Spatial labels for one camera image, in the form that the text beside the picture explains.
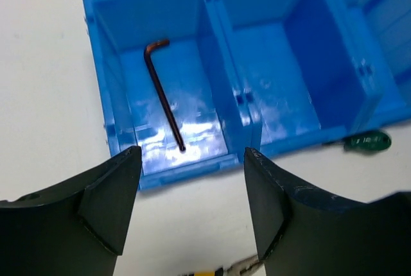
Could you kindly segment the yellow pliers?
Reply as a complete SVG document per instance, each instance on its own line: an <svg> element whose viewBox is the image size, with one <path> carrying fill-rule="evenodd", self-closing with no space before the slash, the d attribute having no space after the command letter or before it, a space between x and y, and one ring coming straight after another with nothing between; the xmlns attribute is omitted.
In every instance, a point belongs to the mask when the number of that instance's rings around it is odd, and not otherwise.
<svg viewBox="0 0 411 276"><path fill-rule="evenodd" d="M253 275L256 271L262 267L263 261L258 259L258 255L242 259L236 263L233 263L230 267L219 267L213 271L202 272L190 272L191 276L248 276Z"/></svg>

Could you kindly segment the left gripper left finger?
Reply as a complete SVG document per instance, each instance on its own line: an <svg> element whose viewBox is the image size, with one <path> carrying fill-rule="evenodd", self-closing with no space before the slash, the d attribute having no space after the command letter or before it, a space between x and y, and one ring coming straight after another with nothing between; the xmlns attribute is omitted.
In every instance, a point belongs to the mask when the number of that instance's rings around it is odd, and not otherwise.
<svg viewBox="0 0 411 276"><path fill-rule="evenodd" d="M112 275L142 168L131 146L58 184L1 202L2 275Z"/></svg>

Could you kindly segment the blue three-compartment bin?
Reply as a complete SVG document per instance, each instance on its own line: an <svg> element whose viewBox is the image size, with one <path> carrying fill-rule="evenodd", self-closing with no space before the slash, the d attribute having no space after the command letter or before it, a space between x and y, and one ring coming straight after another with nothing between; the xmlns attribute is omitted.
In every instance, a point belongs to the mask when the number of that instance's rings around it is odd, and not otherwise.
<svg viewBox="0 0 411 276"><path fill-rule="evenodd" d="M111 155L140 189L410 118L410 0L83 0ZM152 62L181 152L144 62Z"/></svg>

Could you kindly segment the green stubby screwdriver by bin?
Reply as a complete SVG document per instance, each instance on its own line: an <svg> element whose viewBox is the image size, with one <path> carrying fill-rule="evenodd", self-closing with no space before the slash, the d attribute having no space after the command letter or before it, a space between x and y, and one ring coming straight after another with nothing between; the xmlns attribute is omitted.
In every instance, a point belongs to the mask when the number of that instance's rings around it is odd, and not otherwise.
<svg viewBox="0 0 411 276"><path fill-rule="evenodd" d="M345 151L364 151L376 153L389 149L392 145L391 137L381 130L371 130L336 141L324 143L324 145L340 144Z"/></svg>

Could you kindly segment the brown hex key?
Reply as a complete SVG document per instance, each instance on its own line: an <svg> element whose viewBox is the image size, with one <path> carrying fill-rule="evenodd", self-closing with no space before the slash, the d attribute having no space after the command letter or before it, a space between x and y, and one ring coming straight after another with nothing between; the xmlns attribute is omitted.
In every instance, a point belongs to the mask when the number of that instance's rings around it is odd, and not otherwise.
<svg viewBox="0 0 411 276"><path fill-rule="evenodd" d="M150 78L152 80L153 86L155 87L155 90L157 92L162 109L164 111L166 119L168 120L169 126L177 143L177 146L179 147L179 150L181 152L185 152L186 146L184 144L184 140L182 138L177 122L175 120L175 116L173 115L170 104L168 103L168 99L165 95L164 89L161 85L160 79L158 77L157 71L155 70L155 66L151 58L151 55L154 51L169 45L169 39L156 40L155 42L152 42L145 47L143 52L143 58L148 69Z"/></svg>

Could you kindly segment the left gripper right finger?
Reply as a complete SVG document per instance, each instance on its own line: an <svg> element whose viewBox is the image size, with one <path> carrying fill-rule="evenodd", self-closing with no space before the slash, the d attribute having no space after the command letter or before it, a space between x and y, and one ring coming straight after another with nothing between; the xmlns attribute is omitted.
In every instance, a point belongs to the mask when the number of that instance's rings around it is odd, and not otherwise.
<svg viewBox="0 0 411 276"><path fill-rule="evenodd" d="M254 148L244 174L267 275L409 275L410 193L362 203L321 189Z"/></svg>

